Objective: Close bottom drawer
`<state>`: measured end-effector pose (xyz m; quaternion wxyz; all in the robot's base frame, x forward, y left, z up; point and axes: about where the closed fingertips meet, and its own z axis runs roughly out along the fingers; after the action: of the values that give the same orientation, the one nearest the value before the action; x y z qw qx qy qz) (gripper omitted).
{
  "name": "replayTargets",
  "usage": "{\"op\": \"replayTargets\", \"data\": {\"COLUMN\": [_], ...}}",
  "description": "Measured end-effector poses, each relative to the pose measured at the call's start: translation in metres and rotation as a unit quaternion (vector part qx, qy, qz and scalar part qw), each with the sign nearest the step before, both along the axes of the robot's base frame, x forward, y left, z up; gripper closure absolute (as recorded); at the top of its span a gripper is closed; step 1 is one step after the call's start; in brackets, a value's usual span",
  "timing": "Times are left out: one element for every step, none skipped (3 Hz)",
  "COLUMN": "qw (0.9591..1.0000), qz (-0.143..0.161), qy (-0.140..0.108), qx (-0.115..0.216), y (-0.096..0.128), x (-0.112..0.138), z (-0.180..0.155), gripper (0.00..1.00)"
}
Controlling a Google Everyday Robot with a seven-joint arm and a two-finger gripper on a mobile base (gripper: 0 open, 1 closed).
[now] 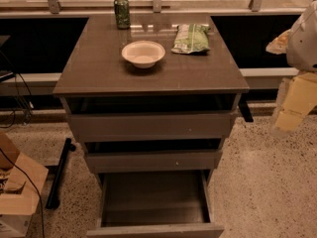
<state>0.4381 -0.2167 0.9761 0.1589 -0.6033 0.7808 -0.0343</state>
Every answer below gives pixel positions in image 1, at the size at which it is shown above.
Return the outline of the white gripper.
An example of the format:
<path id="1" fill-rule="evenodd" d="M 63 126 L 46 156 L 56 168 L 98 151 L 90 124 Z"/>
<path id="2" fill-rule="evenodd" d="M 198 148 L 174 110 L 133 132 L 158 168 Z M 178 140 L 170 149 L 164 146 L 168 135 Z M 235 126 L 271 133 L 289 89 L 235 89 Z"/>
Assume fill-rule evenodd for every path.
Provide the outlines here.
<path id="1" fill-rule="evenodd" d="M 292 132 L 317 106 L 317 74 L 300 73 L 284 78 L 278 88 L 274 109 L 274 127 Z"/>

